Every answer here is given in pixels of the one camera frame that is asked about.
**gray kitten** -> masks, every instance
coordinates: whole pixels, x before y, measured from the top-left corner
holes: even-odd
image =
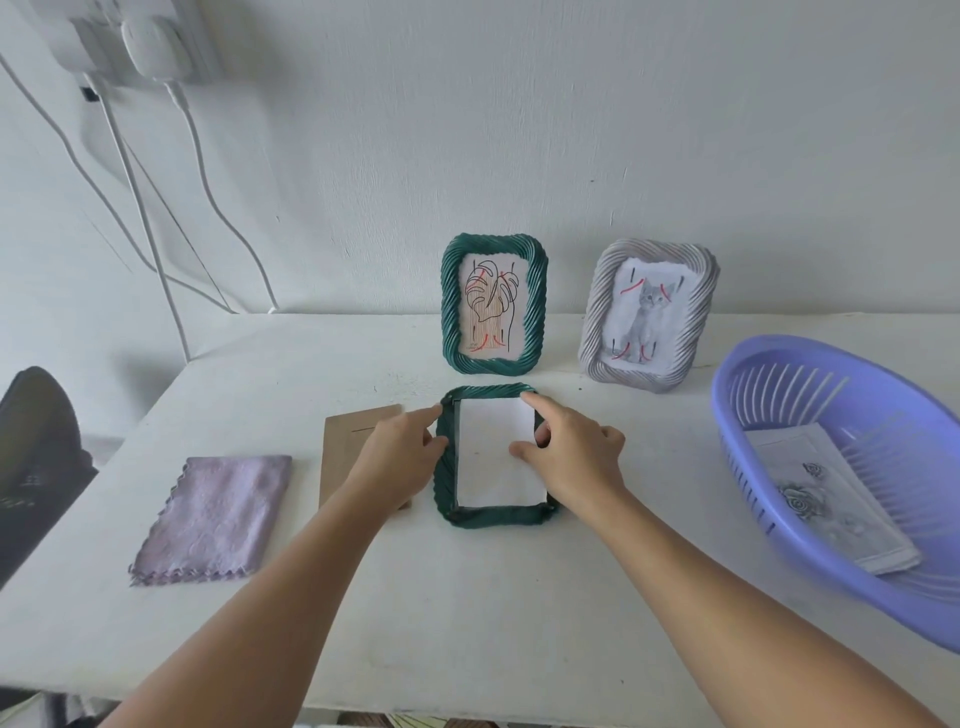
[[[676,289],[676,283],[663,285],[649,280],[643,282],[636,318],[627,333],[627,361],[645,364],[653,360],[657,352],[657,339],[663,328],[663,312],[670,305]]]

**hand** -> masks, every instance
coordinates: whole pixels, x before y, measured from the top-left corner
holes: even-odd
[[[387,514],[419,493],[446,449],[445,437],[427,432],[442,411],[434,404],[378,422],[342,490],[362,491]]]
[[[598,497],[626,493],[616,462],[626,442],[620,430],[601,426],[544,395],[520,396],[540,412],[543,422],[534,433],[535,445],[511,443],[510,454],[534,467],[551,496],[584,518]]]

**wall socket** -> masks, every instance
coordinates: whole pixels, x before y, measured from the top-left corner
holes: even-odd
[[[190,84],[210,84],[223,78],[223,66],[196,0],[30,0],[34,17],[29,17],[53,51],[57,62],[73,73],[89,65],[89,43],[84,34],[93,34],[94,45],[102,48],[111,83],[142,83],[132,68],[120,37],[120,24],[135,15],[161,15],[177,29],[193,61]],[[88,21],[78,33],[76,21]]]

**white table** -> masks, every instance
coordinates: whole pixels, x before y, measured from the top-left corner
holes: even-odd
[[[784,568],[740,501],[709,409],[737,341],[788,332],[842,346],[960,409],[960,316],[716,315],[668,395],[578,372],[581,317],[547,318],[523,380],[627,433],[631,488],[697,546],[851,646],[960,726],[960,657]],[[268,556],[316,511],[327,415],[421,407],[463,376],[436,316],[233,317],[0,592],[0,684],[122,698],[240,583],[128,586],[127,565],[189,455],[289,453]],[[584,725],[718,725],[653,615],[569,513],[465,531],[430,490],[377,536],[306,696],[315,708]]]

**monstera leaf drawing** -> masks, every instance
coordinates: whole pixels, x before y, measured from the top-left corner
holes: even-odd
[[[472,343],[469,347],[472,352],[501,347],[510,350],[519,286],[520,281],[513,266],[511,270],[503,272],[492,260],[484,260],[473,266],[464,286],[464,296],[473,319]]]

